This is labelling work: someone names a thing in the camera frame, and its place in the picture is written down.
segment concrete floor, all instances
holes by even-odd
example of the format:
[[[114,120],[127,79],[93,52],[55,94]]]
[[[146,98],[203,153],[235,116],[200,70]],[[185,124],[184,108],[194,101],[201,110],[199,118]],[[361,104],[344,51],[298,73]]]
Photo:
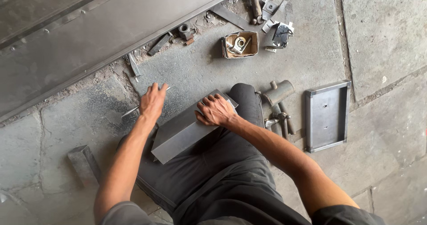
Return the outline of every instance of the concrete floor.
[[[190,46],[144,59],[138,83],[130,77],[126,85],[129,70],[120,62],[107,66],[117,74],[94,75],[91,85],[85,79],[75,94],[0,128],[1,223],[93,224],[96,191],[82,187],[66,154],[89,145],[105,171],[136,118],[121,114],[134,106],[134,92],[154,81],[174,85],[163,124],[215,88],[227,92],[243,82],[266,91],[270,80],[290,80],[296,92],[286,105],[298,130],[290,140],[304,149],[303,92],[351,79],[348,142],[309,156],[362,209],[389,224],[426,225],[426,8],[425,0],[289,0],[281,21],[294,23],[295,36],[277,53],[261,48],[252,58],[222,58],[219,38],[239,30],[228,22],[205,24]],[[270,108],[263,109],[267,117]],[[285,203],[308,217],[292,180],[271,170]],[[137,187],[131,199],[154,221],[171,222]]]

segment metal plate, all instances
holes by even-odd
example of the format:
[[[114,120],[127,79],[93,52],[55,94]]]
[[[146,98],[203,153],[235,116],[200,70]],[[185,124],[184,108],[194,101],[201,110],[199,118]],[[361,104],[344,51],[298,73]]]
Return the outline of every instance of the metal plate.
[[[48,32],[44,28],[35,31],[31,35],[37,34],[36,39],[23,38],[13,52],[0,55],[0,121],[221,1],[108,0],[95,8],[86,7],[88,4],[71,12],[69,15],[76,15],[72,20],[64,17],[68,22],[53,22]]]
[[[308,152],[347,142],[350,87],[342,80],[306,91]]]
[[[224,97],[233,108],[237,107],[235,101],[222,94],[219,90],[215,90],[208,95],[215,95],[216,93]],[[205,126],[196,119],[194,111],[200,111],[197,108],[198,102],[159,127],[151,152],[162,164],[167,163],[181,152],[194,146],[218,128]]]

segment man's right hand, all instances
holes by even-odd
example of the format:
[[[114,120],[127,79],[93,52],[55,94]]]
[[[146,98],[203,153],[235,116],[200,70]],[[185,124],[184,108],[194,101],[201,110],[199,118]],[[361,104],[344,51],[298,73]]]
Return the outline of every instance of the man's right hand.
[[[197,120],[207,126],[227,127],[231,119],[237,116],[229,102],[219,94],[209,95],[203,98],[202,102],[197,103],[199,111],[194,111]]]

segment metal rod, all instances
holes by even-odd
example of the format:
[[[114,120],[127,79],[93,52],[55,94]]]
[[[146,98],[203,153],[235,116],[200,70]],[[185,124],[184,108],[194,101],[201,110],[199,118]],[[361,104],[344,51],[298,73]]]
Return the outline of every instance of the metal rod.
[[[134,107],[134,108],[130,109],[129,111],[127,111],[125,114],[123,114],[123,116],[122,116],[122,117],[124,117],[124,116],[126,116],[126,115],[131,114],[132,112],[134,112],[134,111],[135,111],[136,109],[138,109],[138,108],[139,108],[139,105],[137,105],[136,107]]]

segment gray pants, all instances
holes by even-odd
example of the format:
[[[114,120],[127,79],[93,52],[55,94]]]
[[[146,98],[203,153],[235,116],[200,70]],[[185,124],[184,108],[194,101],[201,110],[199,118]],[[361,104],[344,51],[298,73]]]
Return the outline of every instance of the gray pants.
[[[239,104],[236,111],[242,118],[263,127],[261,102],[253,86],[238,83],[229,96]],[[151,147],[152,143],[144,148],[136,184],[169,214],[224,168],[260,154],[252,144],[227,129],[208,148],[196,154],[181,153],[164,165],[153,162]]]

